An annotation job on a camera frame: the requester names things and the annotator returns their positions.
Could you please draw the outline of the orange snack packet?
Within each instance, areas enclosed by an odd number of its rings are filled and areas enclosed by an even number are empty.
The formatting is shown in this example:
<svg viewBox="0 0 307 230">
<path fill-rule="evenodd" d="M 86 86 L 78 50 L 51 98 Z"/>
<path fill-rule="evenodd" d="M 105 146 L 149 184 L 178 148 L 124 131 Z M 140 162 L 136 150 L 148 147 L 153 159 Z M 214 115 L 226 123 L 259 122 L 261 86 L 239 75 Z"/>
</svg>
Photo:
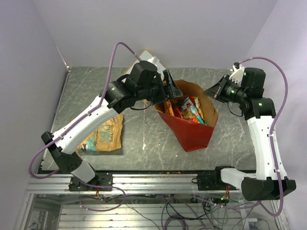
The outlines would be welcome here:
<svg viewBox="0 0 307 230">
<path fill-rule="evenodd" d="M 165 113 L 169 116 L 175 116 L 174 115 L 174 111 L 172 108 L 172 104 L 169 100 L 167 100 L 166 102 L 164 102 L 164 109 L 165 109 Z"/>
</svg>

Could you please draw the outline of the red brown paper bag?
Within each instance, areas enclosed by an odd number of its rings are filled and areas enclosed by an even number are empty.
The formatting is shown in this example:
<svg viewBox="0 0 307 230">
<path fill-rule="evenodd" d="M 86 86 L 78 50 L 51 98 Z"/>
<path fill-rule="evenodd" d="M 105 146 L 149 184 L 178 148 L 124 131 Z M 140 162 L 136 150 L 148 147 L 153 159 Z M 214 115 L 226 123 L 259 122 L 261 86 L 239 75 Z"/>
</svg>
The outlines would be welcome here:
<svg viewBox="0 0 307 230">
<path fill-rule="evenodd" d="M 170 127 L 184 151 L 191 152 L 204 149 L 209 145 L 218 121 L 218 112 L 211 99 L 203 93 L 201 86 L 185 80 L 175 80 L 175 83 L 183 93 L 182 98 L 187 96 L 199 98 L 204 112 L 205 124 L 198 124 L 193 121 L 170 116 L 165 113 L 164 106 L 161 103 L 155 104 L 152 110 L 156 111 Z"/>
</svg>

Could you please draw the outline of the tan chips bag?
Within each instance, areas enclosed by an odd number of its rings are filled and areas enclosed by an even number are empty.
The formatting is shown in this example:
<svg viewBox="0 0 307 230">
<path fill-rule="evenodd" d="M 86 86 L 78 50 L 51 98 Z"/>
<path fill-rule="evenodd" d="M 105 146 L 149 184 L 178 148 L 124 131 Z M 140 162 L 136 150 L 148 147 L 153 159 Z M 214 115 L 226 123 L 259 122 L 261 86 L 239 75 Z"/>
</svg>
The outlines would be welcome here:
<svg viewBox="0 0 307 230">
<path fill-rule="evenodd" d="M 104 122 L 77 147 L 77 152 L 114 151 L 121 148 L 123 114 Z"/>
</svg>

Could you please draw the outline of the teal candy packet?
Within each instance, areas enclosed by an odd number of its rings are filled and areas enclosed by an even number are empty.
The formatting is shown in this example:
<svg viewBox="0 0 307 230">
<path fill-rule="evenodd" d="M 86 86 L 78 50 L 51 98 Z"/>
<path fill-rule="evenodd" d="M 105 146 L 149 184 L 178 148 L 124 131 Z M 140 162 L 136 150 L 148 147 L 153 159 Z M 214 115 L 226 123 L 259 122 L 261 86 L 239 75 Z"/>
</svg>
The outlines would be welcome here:
<svg viewBox="0 0 307 230">
<path fill-rule="evenodd" d="M 182 101 L 182 108 L 184 110 L 185 113 L 189 113 L 192 115 L 192 120 L 190 121 L 193 121 L 195 123 L 198 123 L 198 124 L 203 124 L 203 125 L 206 125 L 206 121 L 202 120 L 202 118 L 200 117 L 198 111 L 197 111 L 197 108 L 194 104 L 194 99 L 192 98 L 193 96 L 188 96 L 186 98 L 184 98 Z"/>
</svg>

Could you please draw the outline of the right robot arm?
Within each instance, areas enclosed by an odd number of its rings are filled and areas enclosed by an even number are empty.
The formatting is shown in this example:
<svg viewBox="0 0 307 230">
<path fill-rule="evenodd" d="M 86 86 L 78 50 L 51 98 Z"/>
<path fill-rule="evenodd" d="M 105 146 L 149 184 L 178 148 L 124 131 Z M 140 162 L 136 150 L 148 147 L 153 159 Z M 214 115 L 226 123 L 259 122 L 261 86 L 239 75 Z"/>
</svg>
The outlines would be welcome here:
<svg viewBox="0 0 307 230">
<path fill-rule="evenodd" d="M 295 180 L 284 169 L 273 123 L 277 118 L 274 102 L 263 97 L 266 74 L 259 68 L 236 64 L 204 94 L 222 103 L 239 105 L 256 156 L 256 172 L 246 173 L 232 166 L 217 166 L 211 178 L 218 190 L 228 184 L 242 192 L 247 201 L 279 200 L 296 189 Z"/>
</svg>

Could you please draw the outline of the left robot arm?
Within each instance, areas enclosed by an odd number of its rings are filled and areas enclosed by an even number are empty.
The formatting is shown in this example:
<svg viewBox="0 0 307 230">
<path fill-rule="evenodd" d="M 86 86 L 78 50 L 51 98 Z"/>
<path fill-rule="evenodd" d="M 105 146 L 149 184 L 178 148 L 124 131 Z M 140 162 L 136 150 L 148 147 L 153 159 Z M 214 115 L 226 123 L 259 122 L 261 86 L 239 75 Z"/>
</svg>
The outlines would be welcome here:
<svg viewBox="0 0 307 230">
<path fill-rule="evenodd" d="M 86 190 L 93 190 L 103 182 L 95 169 L 76 152 L 79 144 L 107 120 L 127 108 L 134 109 L 138 101 L 147 100 L 154 105 L 182 95 L 169 70 L 160 74 L 153 63 L 142 60 L 134 64 L 129 74 L 110 82 L 106 92 L 95 97 L 68 125 L 54 133 L 47 131 L 41 138 L 59 170 L 73 175 Z"/>
</svg>

